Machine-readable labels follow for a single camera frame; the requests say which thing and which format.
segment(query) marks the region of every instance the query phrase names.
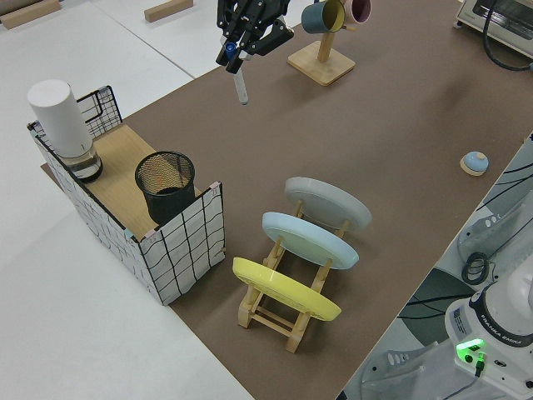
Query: black mesh pencil cup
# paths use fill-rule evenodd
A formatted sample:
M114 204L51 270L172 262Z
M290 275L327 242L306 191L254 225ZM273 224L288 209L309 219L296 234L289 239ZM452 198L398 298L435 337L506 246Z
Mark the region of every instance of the black mesh pencil cup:
M194 202L194 166L179 152L155 152L135 170L148 213L155 223L167 223Z

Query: yellow plate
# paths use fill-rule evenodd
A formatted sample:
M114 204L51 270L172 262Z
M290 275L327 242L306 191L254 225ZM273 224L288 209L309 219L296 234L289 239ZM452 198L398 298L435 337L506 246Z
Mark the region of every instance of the yellow plate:
M332 321L341 313L334 302L282 273L244 258L233 258L233 273L244 283L301 313Z

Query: white table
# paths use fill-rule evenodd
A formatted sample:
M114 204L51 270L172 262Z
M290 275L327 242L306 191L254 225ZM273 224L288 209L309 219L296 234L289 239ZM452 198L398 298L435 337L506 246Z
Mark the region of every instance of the white table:
M110 84L123 116L191 77L90 2L0 27L0 391L12 399L249 399L168 307L87 229L41 171L27 90Z
M222 30L217 27L217 0L195 0L191 8L155 22L144 19L144 10L164 0L91 1L190 76L198 78L218 67L215 59L222 47ZM286 24L293 27L300 23L301 11L311 3L292 0Z

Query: plate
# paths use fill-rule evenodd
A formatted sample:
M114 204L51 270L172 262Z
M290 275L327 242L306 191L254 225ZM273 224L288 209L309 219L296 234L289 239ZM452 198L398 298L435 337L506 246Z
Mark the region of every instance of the plate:
M293 204L303 201L306 217L330 228L339 229L348 220L347 231L360 230L372 220L368 208L350 193L310 177L287 179L285 194Z
M300 313L310 313L322 321L332 321L341 309L330 299L302 285L294 279L245 258L233 258L233 273L244 283L252 285Z
M275 242L283 238L283 248L311 263L325 265L331 259L331 268L348 269L359 260L359 255L348 243L326 229L292 215L265 212L262 226L270 239Z

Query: brown table mat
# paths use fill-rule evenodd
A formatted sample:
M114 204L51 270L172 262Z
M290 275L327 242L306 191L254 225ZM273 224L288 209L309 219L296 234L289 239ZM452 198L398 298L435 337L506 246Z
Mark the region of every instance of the brown table mat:
M255 398L335 398L531 131L531 75L497 67L478 32L454 29L459 5L374 2L367 24L336 35L356 67L330 87L286 64L319 38L297 28L245 63L248 106L218 68L126 118L155 149L188 155L197 186L224 184L227 259L172 308ZM491 161L483 177L459 167L473 150ZM295 176L347 190L374 220L345 236L361 261L323 289L343 312L311 321L291 354L277 332L237 326L246 287L231 266L268 254L262 214L292 211L283 188ZM287 254L279 271L311 283L316 269Z

